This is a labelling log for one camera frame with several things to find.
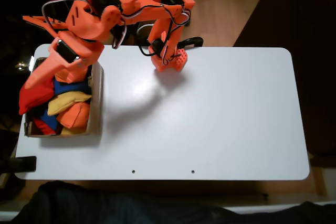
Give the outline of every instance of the table surface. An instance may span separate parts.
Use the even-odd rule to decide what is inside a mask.
[[[45,57],[41,45],[35,58]],[[309,174],[291,55],[201,47],[181,73],[154,71],[136,46],[106,46],[102,134],[31,138],[24,179],[300,180]]]

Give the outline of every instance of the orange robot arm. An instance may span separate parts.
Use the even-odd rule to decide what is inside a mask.
[[[189,21],[193,0],[75,0],[65,23],[43,17],[24,16],[23,19],[45,28],[55,40],[50,56],[28,78],[25,88],[43,82],[55,74],[58,81],[75,82],[84,78],[87,67],[95,63],[103,51],[102,41],[109,38],[110,30],[140,21],[156,20],[148,37],[152,62],[158,71],[174,68],[181,71],[187,61],[184,49],[177,49],[183,26]]]

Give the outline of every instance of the wire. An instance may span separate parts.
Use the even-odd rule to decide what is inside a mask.
[[[184,26],[185,24],[187,24],[188,22],[189,22],[189,20],[190,20],[190,16],[191,15],[189,15],[189,18],[185,21],[185,22],[182,22],[182,23],[177,23],[175,20],[174,20],[174,17],[173,17],[173,15],[172,15],[172,13],[164,6],[164,5],[162,5],[162,7],[165,9],[165,11],[166,12],[168,12],[169,13],[169,15],[170,15],[170,18],[172,19],[172,21],[173,21],[173,23],[175,24],[175,25],[177,25],[177,26]]]
[[[126,22],[125,22],[125,20],[123,20],[123,19],[122,19],[122,21],[124,21],[124,31],[122,32],[121,39],[119,40],[117,46],[115,45],[115,43],[116,43],[116,38],[115,38],[115,37],[113,38],[113,43],[112,43],[112,48],[113,48],[113,49],[117,49],[117,48],[121,45],[121,43],[124,41],[125,36],[126,36],[126,33],[127,33],[127,25],[126,25]]]
[[[42,15],[43,15],[45,21],[48,23],[48,25],[49,25],[49,26],[52,28],[52,30],[54,30],[54,31],[55,31],[55,29],[54,29],[54,27],[52,26],[52,24],[50,23],[49,18],[47,17],[47,15],[46,15],[44,9],[45,9],[45,7],[46,7],[47,5],[49,5],[49,4],[58,3],[58,2],[63,2],[63,1],[66,1],[66,0],[51,0],[51,1],[46,2],[46,3],[42,6]],[[89,4],[89,6],[90,6],[91,13],[93,12],[93,8],[92,8],[92,6],[91,6],[91,4],[90,4],[90,2],[89,2],[88,0],[80,0],[80,1],[87,2],[87,3]]]
[[[140,30],[141,30],[142,28],[145,28],[145,27],[148,27],[148,26],[153,26],[153,25],[154,25],[154,24],[145,24],[145,25],[143,25],[143,26],[140,26],[140,27],[137,29],[136,34],[139,35],[139,32],[140,32]]]
[[[188,17],[188,19],[185,21],[185,22],[188,23],[188,21],[190,20],[190,15],[187,14],[187,13],[182,13],[182,14]],[[171,32],[173,32],[173,31],[179,29],[181,26],[183,26],[183,25],[178,25],[178,26],[176,26]]]
[[[134,12],[132,14],[128,14],[128,15],[122,14],[122,17],[123,18],[134,18],[134,17],[138,16],[142,12],[142,10],[147,8],[147,7],[154,7],[155,8],[155,7],[162,7],[162,6],[161,5],[145,5],[145,6],[142,6],[139,10],[137,10],[136,12]]]
[[[168,40],[170,39],[172,26],[173,26],[173,22],[170,21],[169,28],[168,28],[168,32],[167,32],[167,36],[166,36],[166,39],[164,40],[164,43],[163,43],[163,47],[165,47],[165,45],[167,44]],[[145,55],[145,56],[154,56],[154,55],[156,55],[155,52],[153,52],[153,53],[151,53],[151,54],[146,54],[146,53],[143,51],[142,47],[141,47],[140,45],[138,45],[138,46],[139,46],[140,51],[141,51],[141,53],[142,53],[143,55]]]

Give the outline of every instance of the dark cloth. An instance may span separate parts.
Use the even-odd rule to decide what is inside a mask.
[[[88,190],[63,182],[40,186],[12,223],[335,223],[336,205],[305,202],[273,213],[239,215],[185,202]]]

